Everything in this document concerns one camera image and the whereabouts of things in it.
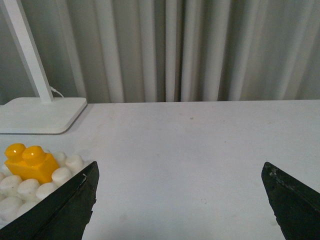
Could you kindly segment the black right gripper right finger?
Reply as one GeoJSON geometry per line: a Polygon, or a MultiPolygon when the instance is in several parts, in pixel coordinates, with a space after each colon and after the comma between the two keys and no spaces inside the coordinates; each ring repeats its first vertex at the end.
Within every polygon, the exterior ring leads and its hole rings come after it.
{"type": "Polygon", "coordinates": [[[320,193],[265,162],[261,179],[269,204],[286,240],[320,238],[320,193]]]}

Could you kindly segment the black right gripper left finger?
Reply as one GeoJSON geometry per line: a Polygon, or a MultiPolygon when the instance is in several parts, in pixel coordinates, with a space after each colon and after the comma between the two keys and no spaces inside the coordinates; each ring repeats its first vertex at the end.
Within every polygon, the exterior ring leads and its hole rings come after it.
{"type": "Polygon", "coordinates": [[[3,227],[2,240],[80,240],[96,203],[99,168],[93,161],[29,211],[3,227]]]}

